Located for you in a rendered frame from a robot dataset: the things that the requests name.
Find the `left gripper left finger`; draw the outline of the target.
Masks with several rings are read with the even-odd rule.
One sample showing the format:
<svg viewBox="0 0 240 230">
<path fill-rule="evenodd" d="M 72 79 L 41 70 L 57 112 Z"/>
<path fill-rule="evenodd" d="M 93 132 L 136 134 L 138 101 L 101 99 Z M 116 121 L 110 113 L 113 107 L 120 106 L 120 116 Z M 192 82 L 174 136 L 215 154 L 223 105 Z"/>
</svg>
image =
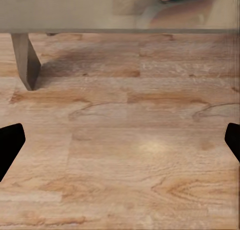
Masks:
<svg viewBox="0 0 240 230">
<path fill-rule="evenodd" d="M 0 182 L 26 141 L 21 123 L 0 128 Z"/>
</svg>

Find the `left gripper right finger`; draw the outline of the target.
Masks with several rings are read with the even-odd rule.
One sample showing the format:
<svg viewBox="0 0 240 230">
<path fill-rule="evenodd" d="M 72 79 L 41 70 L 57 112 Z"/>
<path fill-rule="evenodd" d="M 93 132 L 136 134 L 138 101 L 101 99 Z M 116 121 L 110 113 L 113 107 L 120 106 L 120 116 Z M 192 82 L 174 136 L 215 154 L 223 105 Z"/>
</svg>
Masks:
<svg viewBox="0 0 240 230">
<path fill-rule="evenodd" d="M 240 162 L 240 125 L 234 123 L 228 124 L 225 142 Z"/>
</svg>

